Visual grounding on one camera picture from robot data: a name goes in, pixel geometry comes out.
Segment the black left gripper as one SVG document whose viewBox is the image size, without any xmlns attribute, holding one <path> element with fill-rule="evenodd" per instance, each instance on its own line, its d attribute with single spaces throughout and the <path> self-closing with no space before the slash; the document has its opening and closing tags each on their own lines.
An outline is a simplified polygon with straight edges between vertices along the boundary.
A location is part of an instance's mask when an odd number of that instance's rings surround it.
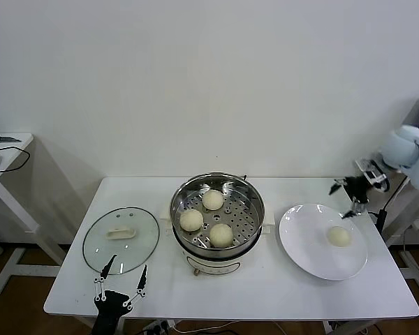
<svg viewBox="0 0 419 335">
<path fill-rule="evenodd" d="M 94 279 L 94 304 L 98 309 L 98 316 L 126 315 L 129 313 L 130 309 L 132 309 L 138 301 L 146 297 L 147 294 L 145 292 L 147 283 L 147 265 L 143 268 L 136 288 L 136 293 L 132 297 L 129 298 L 128 295 L 123 293 L 105 289 L 105 280 L 110 273 L 112 264 L 116 257 L 117 254 L 114 254 L 101 270 L 99 277 Z"/>
</svg>

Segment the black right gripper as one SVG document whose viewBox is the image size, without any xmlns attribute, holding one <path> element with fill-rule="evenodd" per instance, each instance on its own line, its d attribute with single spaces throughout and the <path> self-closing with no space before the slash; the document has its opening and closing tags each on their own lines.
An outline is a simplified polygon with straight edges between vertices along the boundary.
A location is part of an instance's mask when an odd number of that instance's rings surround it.
<svg viewBox="0 0 419 335">
<path fill-rule="evenodd" d="M 346 219 L 361 216 L 367 208 L 369 202 L 367 192 L 372 188 L 372 185 L 364 175 L 338 178 L 334 179 L 334 183 L 329 190 L 329 195 L 332 195 L 343 187 L 345 187 L 345 191 L 351 200 L 351 208 L 341 214 L 341 218 Z"/>
</svg>

